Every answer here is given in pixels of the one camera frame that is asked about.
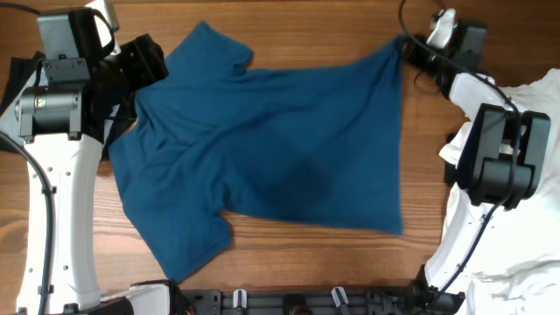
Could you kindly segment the blue t-shirt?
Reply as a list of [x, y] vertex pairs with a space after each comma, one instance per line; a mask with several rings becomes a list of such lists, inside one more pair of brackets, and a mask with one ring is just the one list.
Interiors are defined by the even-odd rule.
[[165, 276], [183, 281], [230, 245], [227, 210], [399, 235], [402, 43], [346, 66], [254, 69], [249, 47], [198, 24], [108, 149]]

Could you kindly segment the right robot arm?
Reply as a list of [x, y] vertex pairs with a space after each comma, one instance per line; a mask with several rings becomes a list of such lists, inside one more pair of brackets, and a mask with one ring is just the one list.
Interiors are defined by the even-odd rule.
[[419, 270], [403, 300], [409, 309], [456, 312], [466, 296], [459, 279], [494, 214], [515, 209], [536, 192], [551, 121], [544, 113], [520, 111], [494, 79], [478, 69], [485, 25], [437, 21], [429, 37], [403, 32], [407, 62], [435, 77], [442, 95], [472, 120], [455, 182], [471, 205], [490, 206], [478, 217], [466, 210], [453, 215], [437, 252]]

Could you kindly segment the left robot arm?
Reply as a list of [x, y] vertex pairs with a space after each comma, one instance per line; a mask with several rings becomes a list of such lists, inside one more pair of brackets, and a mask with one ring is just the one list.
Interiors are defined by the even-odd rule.
[[71, 59], [44, 61], [43, 86], [27, 87], [15, 105], [18, 134], [8, 144], [29, 172], [29, 240], [19, 314], [169, 314], [167, 281], [144, 282], [104, 297], [93, 256], [95, 178], [105, 126], [115, 105], [161, 81], [163, 53], [149, 35]]

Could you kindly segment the black folded garment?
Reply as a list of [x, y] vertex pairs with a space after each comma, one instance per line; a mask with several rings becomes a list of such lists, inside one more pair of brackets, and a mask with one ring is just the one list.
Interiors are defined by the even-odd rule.
[[44, 58], [42, 52], [35, 52], [30, 59], [12, 57], [10, 60], [8, 80], [1, 101], [1, 131], [21, 146], [24, 145], [24, 140], [18, 136], [15, 105], [23, 91], [35, 83], [37, 69]]

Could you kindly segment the white garment pile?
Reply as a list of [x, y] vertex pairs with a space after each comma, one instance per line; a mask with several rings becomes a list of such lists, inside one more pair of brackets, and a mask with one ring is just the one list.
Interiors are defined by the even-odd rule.
[[520, 109], [549, 116], [540, 183], [511, 211], [495, 209], [472, 258], [455, 281], [465, 288], [462, 314], [559, 312], [559, 71], [507, 87]]

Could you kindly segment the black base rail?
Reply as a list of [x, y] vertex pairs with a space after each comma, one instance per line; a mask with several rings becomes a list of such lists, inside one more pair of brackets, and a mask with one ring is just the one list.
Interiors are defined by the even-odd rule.
[[420, 286], [347, 290], [348, 305], [336, 308], [331, 290], [247, 291], [248, 307], [234, 309], [234, 291], [183, 290], [199, 315], [408, 315], [455, 314], [465, 300], [460, 293], [442, 295]]

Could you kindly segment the left white rail clip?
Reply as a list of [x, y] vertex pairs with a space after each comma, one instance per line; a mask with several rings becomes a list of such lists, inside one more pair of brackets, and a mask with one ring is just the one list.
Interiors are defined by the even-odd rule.
[[248, 294], [244, 289], [233, 292], [232, 305], [234, 309], [246, 309], [248, 307]]

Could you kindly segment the white rail clip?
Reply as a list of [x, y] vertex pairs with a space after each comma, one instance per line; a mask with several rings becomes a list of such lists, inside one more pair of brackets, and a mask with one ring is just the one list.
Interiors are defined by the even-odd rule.
[[233, 292], [232, 305], [234, 309], [246, 309], [248, 307], [248, 294], [244, 289]]
[[332, 300], [336, 308], [345, 308], [348, 305], [346, 291], [341, 286], [336, 286], [331, 290]]

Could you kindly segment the right white rail clip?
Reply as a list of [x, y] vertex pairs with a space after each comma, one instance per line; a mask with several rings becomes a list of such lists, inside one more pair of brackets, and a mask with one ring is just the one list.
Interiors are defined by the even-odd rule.
[[346, 291], [341, 286], [336, 286], [331, 290], [332, 300], [336, 308], [345, 308], [348, 305]]

